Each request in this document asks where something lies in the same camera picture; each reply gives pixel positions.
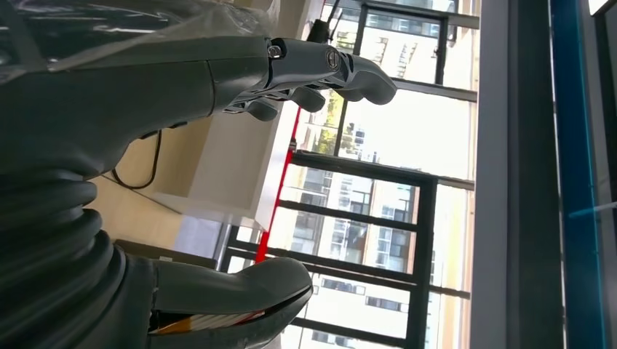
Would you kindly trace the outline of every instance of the tree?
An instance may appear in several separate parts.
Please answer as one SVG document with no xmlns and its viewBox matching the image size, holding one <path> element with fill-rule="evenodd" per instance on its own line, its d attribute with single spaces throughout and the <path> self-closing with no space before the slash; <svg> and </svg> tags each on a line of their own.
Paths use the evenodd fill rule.
<svg viewBox="0 0 617 349">
<path fill-rule="evenodd" d="M 336 133 L 329 129 L 323 129 L 319 134 L 319 140 L 313 146 L 313 151 L 321 154 L 334 154 L 334 143 L 336 143 Z"/>
</svg>

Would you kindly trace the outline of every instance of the robotic hand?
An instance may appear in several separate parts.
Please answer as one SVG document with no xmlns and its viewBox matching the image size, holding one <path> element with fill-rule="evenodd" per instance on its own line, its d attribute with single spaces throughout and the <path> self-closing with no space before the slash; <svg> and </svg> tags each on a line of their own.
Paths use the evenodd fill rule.
<svg viewBox="0 0 617 349">
<path fill-rule="evenodd" d="M 320 89 L 384 104 L 373 63 L 288 39 L 216 37 L 141 44 L 70 71 L 0 85 L 0 348 L 261 348 L 308 302 L 301 263 L 234 275 L 125 254 L 102 231 L 86 180 L 133 140 L 215 112 L 276 116 L 267 100 L 319 110 Z M 150 333 L 174 314 L 203 330 Z"/>
<path fill-rule="evenodd" d="M 274 39 L 266 43 L 270 58 L 270 76 L 258 90 L 240 94 L 228 113 L 246 111 L 257 119 L 269 121 L 277 110 L 264 99 L 292 100 L 303 109 L 316 112 L 325 99 L 320 89 L 334 89 L 346 100 L 366 98 L 377 105 L 392 100 L 397 88 L 373 62 L 341 53 L 336 49 L 307 41 Z"/>
</svg>

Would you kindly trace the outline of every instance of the window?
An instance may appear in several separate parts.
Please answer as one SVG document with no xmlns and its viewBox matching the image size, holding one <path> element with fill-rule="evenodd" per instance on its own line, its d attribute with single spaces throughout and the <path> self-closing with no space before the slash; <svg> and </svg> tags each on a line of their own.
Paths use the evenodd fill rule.
<svg viewBox="0 0 617 349">
<path fill-rule="evenodd" d="M 323 206 L 326 202 L 326 197 L 319 194 L 302 193 L 300 202 L 303 204 Z"/>
<path fill-rule="evenodd" d="M 475 127 L 474 106 L 475 103 L 463 100 L 400 89 L 386 105 L 372 105 L 367 101 L 349 103 L 345 122 L 353 122 L 365 130 L 366 143 L 371 139 L 370 150 L 377 153 L 378 164 L 422 169 L 434 175 L 466 180 L 473 173 L 475 136 L 473 132 L 461 130 Z M 403 151 L 403 148 L 426 151 Z"/>
<path fill-rule="evenodd" d="M 366 305 L 370 305 L 371 307 L 382 308 L 387 310 L 400 311 L 402 313 L 407 313 L 409 311 L 409 305 L 395 302 L 393 300 L 385 300 L 383 298 L 377 297 L 366 297 Z"/>
<path fill-rule="evenodd" d="M 348 338 L 348 337 L 337 336 L 334 334 L 329 334 L 329 333 L 314 330 L 313 335 L 312 335 L 312 340 L 316 342 L 334 344 L 342 348 L 352 348 L 353 349 L 353 347 L 351 346 L 351 341 L 353 339 Z"/>
<path fill-rule="evenodd" d="M 394 209 L 388 206 L 384 206 L 381 209 L 381 215 L 383 218 L 394 218 Z"/>
<path fill-rule="evenodd" d="M 354 53 L 354 44 L 356 43 L 356 34 L 348 32 L 338 32 L 334 46 L 342 52 Z"/>
<path fill-rule="evenodd" d="M 433 284 L 434 277 L 435 277 L 435 251 L 433 250 L 433 253 L 431 256 L 431 279 L 430 279 L 431 284 Z"/>
<path fill-rule="evenodd" d="M 357 286 L 347 282 L 331 280 L 329 278 L 324 278 L 322 282 L 322 287 L 326 289 L 335 289 L 336 291 L 355 294 L 364 294 L 366 292 L 366 288 L 364 288 L 363 286 Z"/>
</svg>

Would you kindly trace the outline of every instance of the screw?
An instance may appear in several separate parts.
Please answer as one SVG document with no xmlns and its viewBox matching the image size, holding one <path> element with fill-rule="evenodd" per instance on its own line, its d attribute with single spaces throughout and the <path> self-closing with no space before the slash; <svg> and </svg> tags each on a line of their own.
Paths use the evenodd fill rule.
<svg viewBox="0 0 617 349">
<path fill-rule="evenodd" d="M 270 46 L 268 47 L 268 57 L 270 58 L 280 58 L 283 55 L 283 50 L 278 46 Z"/>
<path fill-rule="evenodd" d="M 328 67 L 330 67 L 330 69 L 332 70 L 338 69 L 340 59 L 341 58 L 338 56 L 338 52 L 336 52 L 334 49 L 329 49 L 328 52 L 326 53 L 326 60 L 328 63 Z"/>
</svg>

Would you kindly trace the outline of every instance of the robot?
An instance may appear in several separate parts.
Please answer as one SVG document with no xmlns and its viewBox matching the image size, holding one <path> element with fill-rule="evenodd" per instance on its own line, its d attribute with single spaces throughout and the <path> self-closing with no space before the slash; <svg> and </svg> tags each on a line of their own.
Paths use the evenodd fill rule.
<svg viewBox="0 0 617 349">
<path fill-rule="evenodd" d="M 317 111 L 321 89 L 385 104 L 397 89 L 369 60 L 267 36 L 149 41 L 52 70 L 75 46 L 137 35 L 84 18 L 155 30 L 172 18 L 112 2 L 0 0 L 0 348 L 262 348 L 312 294 L 301 263 L 225 274 L 126 254 L 84 208 L 96 197 L 88 180 L 163 128 L 221 112 L 272 120 L 269 100 Z M 156 332 L 199 314 L 217 321 Z"/>
</svg>

